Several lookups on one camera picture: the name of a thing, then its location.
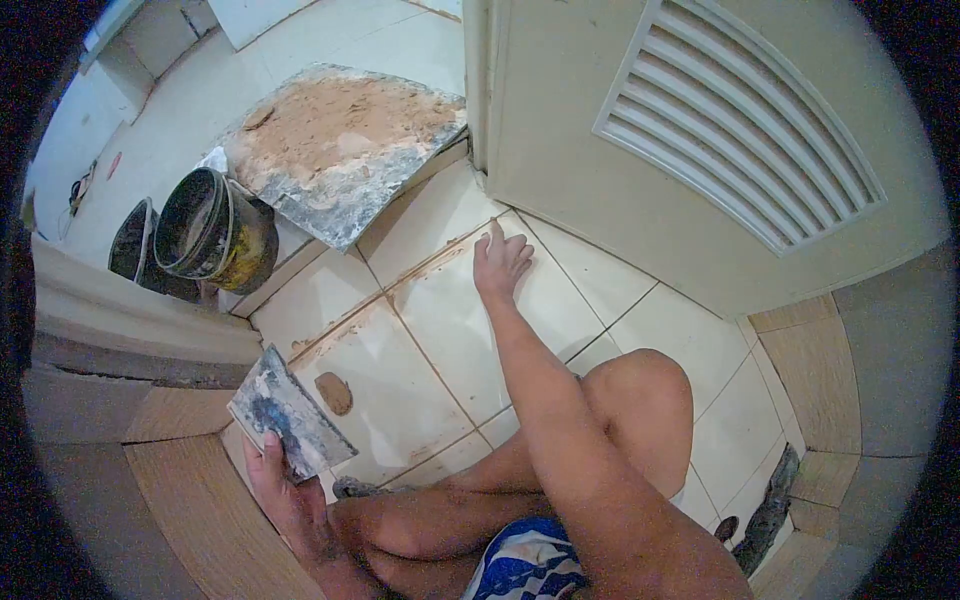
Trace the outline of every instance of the person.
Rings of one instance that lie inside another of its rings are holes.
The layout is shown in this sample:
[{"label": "person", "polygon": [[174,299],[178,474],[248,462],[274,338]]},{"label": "person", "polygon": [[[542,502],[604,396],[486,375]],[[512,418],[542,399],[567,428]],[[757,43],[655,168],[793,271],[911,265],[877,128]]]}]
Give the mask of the person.
[{"label": "person", "polygon": [[731,554],[674,506],[693,438],[684,371],[638,349],[571,373],[516,308],[534,249],[494,221],[474,247],[519,431],[425,489],[342,499],[244,441],[257,501],[330,600],[750,598]]}]

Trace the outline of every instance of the white door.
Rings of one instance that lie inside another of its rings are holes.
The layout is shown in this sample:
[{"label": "white door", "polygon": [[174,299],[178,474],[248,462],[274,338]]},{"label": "white door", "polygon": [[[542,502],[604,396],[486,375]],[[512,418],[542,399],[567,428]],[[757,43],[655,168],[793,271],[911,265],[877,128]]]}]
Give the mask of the white door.
[{"label": "white door", "polygon": [[494,0],[488,192],[721,316],[948,236],[899,74],[847,3]]}]

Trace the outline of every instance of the louvered vent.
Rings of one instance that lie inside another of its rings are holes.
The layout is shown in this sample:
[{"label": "louvered vent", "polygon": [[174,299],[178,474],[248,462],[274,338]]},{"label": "louvered vent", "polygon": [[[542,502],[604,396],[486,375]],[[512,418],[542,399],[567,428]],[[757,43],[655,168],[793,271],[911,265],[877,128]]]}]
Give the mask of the louvered vent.
[{"label": "louvered vent", "polygon": [[819,93],[712,2],[648,0],[593,131],[706,195],[777,255],[885,201]]}]

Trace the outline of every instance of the bucket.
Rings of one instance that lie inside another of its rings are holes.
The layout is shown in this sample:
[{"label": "bucket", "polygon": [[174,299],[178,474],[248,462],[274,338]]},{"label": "bucket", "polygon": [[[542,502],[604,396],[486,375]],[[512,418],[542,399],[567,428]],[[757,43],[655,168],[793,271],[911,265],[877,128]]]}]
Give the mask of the bucket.
[{"label": "bucket", "polygon": [[170,275],[156,264],[156,218],[150,199],[141,200],[117,230],[110,246],[107,268],[153,292],[196,302],[200,299],[196,281]]},{"label": "bucket", "polygon": [[277,247],[273,210],[207,167],[174,188],[154,238],[156,262],[167,273],[204,279],[240,295],[267,280]]}]

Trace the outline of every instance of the white plastic bag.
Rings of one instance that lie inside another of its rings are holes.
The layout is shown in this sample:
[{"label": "white plastic bag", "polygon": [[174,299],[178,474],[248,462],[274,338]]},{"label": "white plastic bag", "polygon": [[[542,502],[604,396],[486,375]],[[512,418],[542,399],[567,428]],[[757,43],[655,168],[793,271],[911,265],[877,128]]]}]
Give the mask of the white plastic bag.
[{"label": "white plastic bag", "polygon": [[236,179],[236,176],[233,175],[229,161],[227,161],[227,152],[224,150],[223,146],[217,146],[211,150],[204,159],[194,165],[194,169],[199,169],[200,167],[209,167],[214,171],[220,171],[224,175],[229,175],[230,177]]}]

